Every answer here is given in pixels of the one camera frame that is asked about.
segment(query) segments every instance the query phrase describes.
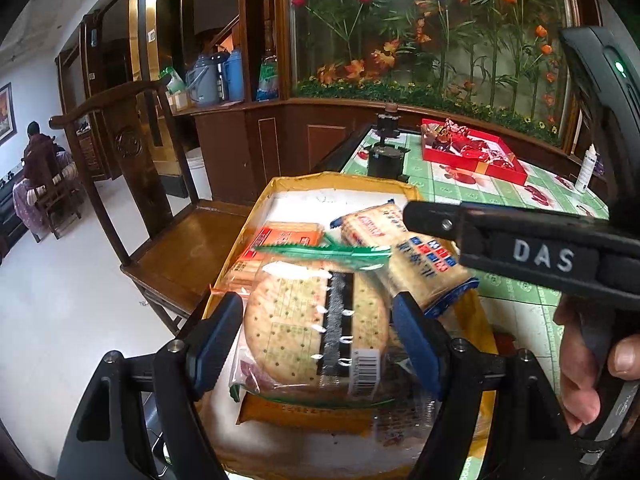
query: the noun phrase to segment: bolt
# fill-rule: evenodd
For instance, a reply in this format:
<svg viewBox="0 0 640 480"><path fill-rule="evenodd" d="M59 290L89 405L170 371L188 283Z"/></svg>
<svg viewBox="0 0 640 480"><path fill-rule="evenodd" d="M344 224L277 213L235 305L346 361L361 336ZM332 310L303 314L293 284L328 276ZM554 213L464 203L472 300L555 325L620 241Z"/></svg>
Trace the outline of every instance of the bolt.
<svg viewBox="0 0 640 480"><path fill-rule="evenodd" d="M174 339L170 341L166 346L166 349L172 354L178 353L180 350L184 348L184 341L182 339Z"/></svg>
<svg viewBox="0 0 640 480"><path fill-rule="evenodd" d="M114 363L116 362L118 359L120 358L120 352L118 352L117 350L111 350L111 352L108 352L107 355L105 355L102 360L105 363Z"/></svg>
<svg viewBox="0 0 640 480"><path fill-rule="evenodd" d="M466 339L456 338L451 342L451 348L453 348L455 352L466 352L468 348L468 342L466 341Z"/></svg>
<svg viewBox="0 0 640 480"><path fill-rule="evenodd" d="M526 363L528 363L529 361L533 361L536 358L535 355L533 355L533 352L531 350L527 350L526 348L521 348L520 350L518 350L518 357Z"/></svg>

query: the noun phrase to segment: checkered tablecloth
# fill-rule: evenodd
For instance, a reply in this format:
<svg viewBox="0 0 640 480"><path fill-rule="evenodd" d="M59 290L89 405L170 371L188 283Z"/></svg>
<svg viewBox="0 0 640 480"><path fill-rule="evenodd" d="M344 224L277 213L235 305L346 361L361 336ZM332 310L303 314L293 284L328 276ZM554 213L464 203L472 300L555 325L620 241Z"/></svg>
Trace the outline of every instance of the checkered tablecloth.
<svg viewBox="0 0 640 480"><path fill-rule="evenodd" d="M367 174L367 154L364 148L380 139L369 132L342 169L347 174ZM524 186L455 169L437 162L422 160L420 136L401 134L389 143L405 146L410 151L404 160L404 174L409 184L419 190L425 200L440 203L481 202L517 207L531 207L590 215L607 219L607 206L590 190L579 194L565 179L521 161L528 177ZM553 323L560 292L504 276L473 271L480 278L478 292L489 323L494 330L515 336L516 348L528 348L538 358L542 369L557 393L560 392L558 351L562 327ZM481 461L469 458L463 477L478 476Z"/></svg>

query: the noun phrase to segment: hand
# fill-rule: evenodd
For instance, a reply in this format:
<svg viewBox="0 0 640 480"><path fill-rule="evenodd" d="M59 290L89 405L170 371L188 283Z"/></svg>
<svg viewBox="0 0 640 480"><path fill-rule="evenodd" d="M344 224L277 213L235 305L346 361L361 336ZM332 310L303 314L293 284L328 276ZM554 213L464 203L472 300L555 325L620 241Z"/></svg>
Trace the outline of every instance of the hand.
<svg viewBox="0 0 640 480"><path fill-rule="evenodd" d="M554 315L556 324L564 325L560 344L560 389L571 433L583 424L591 424L600 413L600 398L594 389L598 365L582 339L574 302L571 297L563 296ZM620 341L611 350L607 367L614 377L628 381L640 379L640 334Z"/></svg>

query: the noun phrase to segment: trash can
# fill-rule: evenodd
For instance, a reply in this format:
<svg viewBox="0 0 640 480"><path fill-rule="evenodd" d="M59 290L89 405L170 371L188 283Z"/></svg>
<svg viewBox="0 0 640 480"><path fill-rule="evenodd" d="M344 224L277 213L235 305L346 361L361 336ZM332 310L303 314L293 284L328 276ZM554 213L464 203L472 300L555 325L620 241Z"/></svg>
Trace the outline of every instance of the trash can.
<svg viewBox="0 0 640 480"><path fill-rule="evenodd" d="M207 170L204 167L204 159L202 158L202 149L191 150L186 153L186 156L198 196L205 200L212 200L209 177L207 177Z"/></svg>

